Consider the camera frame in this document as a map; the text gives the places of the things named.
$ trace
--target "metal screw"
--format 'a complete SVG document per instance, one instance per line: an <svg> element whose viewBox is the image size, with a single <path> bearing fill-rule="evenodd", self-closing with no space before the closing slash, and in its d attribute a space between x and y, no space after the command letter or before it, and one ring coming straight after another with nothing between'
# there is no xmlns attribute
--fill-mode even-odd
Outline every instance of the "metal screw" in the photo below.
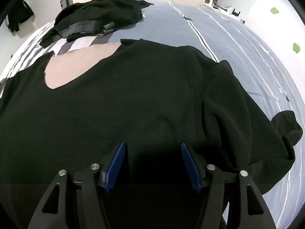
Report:
<svg viewBox="0 0 305 229"><path fill-rule="evenodd" d="M248 175L248 172L246 172L245 170L241 170L240 171L240 174L243 176L243 177L246 177Z"/></svg>
<svg viewBox="0 0 305 229"><path fill-rule="evenodd" d="M207 168L208 168L208 170L215 170L216 169L215 165L213 165L213 164L208 164Z"/></svg>
<svg viewBox="0 0 305 229"><path fill-rule="evenodd" d="M67 171L65 169L62 169L58 172L58 174L62 177L67 173Z"/></svg>
<svg viewBox="0 0 305 229"><path fill-rule="evenodd" d="M100 167L99 164L92 164L91 165L91 169L95 170L95 169L98 169Z"/></svg>

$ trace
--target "striped bedding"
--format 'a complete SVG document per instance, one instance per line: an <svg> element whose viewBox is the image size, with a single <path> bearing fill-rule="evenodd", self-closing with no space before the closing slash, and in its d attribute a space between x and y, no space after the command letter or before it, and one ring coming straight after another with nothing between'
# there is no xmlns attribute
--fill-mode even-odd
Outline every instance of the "striped bedding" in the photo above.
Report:
<svg viewBox="0 0 305 229"><path fill-rule="evenodd" d="M192 45L216 62L228 60L235 76L269 119L283 110L293 110L304 127L305 105L293 79L274 52L256 34L238 21L208 8L152 1L142 10L144 18L113 34L89 36L67 43L60 39L43 49L39 42L52 28L50 22L27 39L0 76L2 95L7 78L32 65L49 51L64 54L93 44L118 42L121 38L151 40L172 46ZM295 163L289 173L263 195L277 228L286 229L305 202L305 159L302 145L295 146Z"/></svg>

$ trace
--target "green leaf sticker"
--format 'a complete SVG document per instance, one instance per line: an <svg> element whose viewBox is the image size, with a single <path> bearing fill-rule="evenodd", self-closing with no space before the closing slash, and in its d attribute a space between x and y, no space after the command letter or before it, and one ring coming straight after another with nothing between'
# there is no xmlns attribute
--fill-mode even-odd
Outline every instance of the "green leaf sticker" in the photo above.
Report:
<svg viewBox="0 0 305 229"><path fill-rule="evenodd" d="M275 14L278 14L280 11L278 11L277 9L276 9L276 7L273 7L271 10L271 13L273 13L274 15Z"/></svg>
<svg viewBox="0 0 305 229"><path fill-rule="evenodd" d="M294 51L295 53L299 53L300 50L301 50L301 47L299 46L299 44L294 43L294 44L293 44L293 51Z"/></svg>

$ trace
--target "black jacket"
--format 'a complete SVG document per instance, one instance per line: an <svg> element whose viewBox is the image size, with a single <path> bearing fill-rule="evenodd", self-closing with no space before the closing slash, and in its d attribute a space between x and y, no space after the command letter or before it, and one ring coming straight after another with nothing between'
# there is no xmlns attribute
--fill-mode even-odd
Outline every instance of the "black jacket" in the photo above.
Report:
<svg viewBox="0 0 305 229"><path fill-rule="evenodd" d="M141 20L141 9L149 5L152 3L143 0L92 0L72 4L58 14L54 27L42 37L40 45L46 48L61 38L72 42L83 36L112 33Z"/></svg>
<svg viewBox="0 0 305 229"><path fill-rule="evenodd" d="M17 0L13 8L8 14L8 25L7 27L12 31L19 31L19 23L27 21L34 12L31 10L29 5L23 0Z"/></svg>

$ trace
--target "black sweatshirt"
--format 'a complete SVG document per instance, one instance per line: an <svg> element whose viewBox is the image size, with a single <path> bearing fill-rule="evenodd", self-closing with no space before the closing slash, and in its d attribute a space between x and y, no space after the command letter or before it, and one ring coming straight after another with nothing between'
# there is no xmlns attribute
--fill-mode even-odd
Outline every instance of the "black sweatshirt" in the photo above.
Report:
<svg viewBox="0 0 305 229"><path fill-rule="evenodd" d="M84 36L109 34L123 26L135 24L143 18L142 8L153 5L144 0L92 0L75 3L62 10L54 27L40 42L43 48L67 38L72 42Z"/></svg>
<svg viewBox="0 0 305 229"><path fill-rule="evenodd" d="M127 146L104 205L115 228L193 228L203 194L190 185L181 144L224 171L246 170L262 193L292 167L302 129L292 111L272 122L225 60L191 46L122 45L83 75L50 89L52 53L7 80L0 103L0 201L26 228L61 169L82 171Z"/></svg>
<svg viewBox="0 0 305 229"><path fill-rule="evenodd" d="M17 0L12 9L9 11L9 23L7 27L11 30L11 32L18 32L19 23L24 23L33 15L34 12L25 1Z"/></svg>

